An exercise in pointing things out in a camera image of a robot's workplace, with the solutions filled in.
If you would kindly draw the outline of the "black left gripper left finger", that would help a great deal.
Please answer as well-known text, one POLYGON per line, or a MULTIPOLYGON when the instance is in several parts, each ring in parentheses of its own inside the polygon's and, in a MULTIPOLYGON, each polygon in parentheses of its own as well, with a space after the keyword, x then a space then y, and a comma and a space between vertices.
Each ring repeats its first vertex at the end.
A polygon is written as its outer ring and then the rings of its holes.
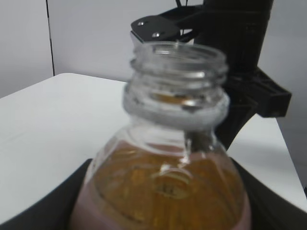
POLYGON ((2 230, 65 230, 92 159, 87 159, 53 191, 2 223, 2 230))

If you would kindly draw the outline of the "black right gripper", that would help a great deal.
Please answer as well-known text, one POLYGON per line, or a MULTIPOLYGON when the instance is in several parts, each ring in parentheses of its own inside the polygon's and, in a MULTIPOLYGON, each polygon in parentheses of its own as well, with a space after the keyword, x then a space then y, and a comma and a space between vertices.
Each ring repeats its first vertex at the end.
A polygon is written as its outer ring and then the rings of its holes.
POLYGON ((285 117, 292 94, 258 67, 270 11, 204 11, 195 43, 211 46, 227 56, 229 72, 224 89, 231 103, 216 134, 229 148, 253 115, 285 117))

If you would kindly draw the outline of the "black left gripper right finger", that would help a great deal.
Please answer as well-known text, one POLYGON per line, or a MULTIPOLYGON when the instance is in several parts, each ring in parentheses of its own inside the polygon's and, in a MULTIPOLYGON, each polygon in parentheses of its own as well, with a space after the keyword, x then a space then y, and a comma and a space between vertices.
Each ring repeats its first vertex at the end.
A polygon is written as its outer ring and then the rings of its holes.
POLYGON ((306 230, 307 213, 288 202, 232 160, 249 196, 253 230, 306 230))

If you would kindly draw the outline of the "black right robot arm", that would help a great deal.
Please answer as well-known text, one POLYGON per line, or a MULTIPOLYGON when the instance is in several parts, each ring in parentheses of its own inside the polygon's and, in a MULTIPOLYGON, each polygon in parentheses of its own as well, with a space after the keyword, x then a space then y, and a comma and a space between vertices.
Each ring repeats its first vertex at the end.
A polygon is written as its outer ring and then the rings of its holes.
POLYGON ((228 75, 223 88, 230 98, 228 116, 216 134, 226 148, 253 115, 284 117, 291 93, 259 66, 272 10, 271 0, 206 0, 200 33, 194 42, 221 50, 228 75))

